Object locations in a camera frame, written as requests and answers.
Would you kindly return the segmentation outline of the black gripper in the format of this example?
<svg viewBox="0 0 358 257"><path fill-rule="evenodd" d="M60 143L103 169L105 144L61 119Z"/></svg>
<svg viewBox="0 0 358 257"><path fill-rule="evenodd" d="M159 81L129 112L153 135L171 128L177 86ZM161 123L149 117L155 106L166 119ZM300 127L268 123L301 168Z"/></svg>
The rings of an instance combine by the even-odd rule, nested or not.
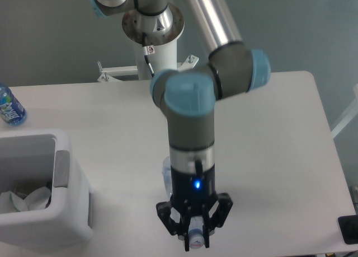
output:
<svg viewBox="0 0 358 257"><path fill-rule="evenodd" d="M228 193L215 191L215 167L205 171L200 177L195 174L179 172L171 168L171 201L156 204L157 216L170 235L177 235L184 243L185 251L190 251L189 225L191 217L202 216L204 245L210 247L210 236L216 228L223 227L233 202ZM218 203L213 215L210 210ZM172 217L172 207L178 213L179 222Z"/></svg>

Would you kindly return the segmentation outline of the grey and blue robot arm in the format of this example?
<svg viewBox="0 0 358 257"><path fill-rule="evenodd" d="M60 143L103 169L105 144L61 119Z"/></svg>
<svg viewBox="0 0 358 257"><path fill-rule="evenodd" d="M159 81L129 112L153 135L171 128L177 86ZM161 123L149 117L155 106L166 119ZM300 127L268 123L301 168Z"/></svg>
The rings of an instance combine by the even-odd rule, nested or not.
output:
<svg viewBox="0 0 358 257"><path fill-rule="evenodd" d="M271 67L261 50L248 49L225 0L185 0L202 34L208 62L188 70L158 68L154 55L183 32L181 12L169 0L90 0L100 17L124 15L123 30L140 45L150 94L167 119L169 156L163 178L169 201L159 219L186 250L210 246L232 208L215 190L215 103L268 83Z"/></svg>

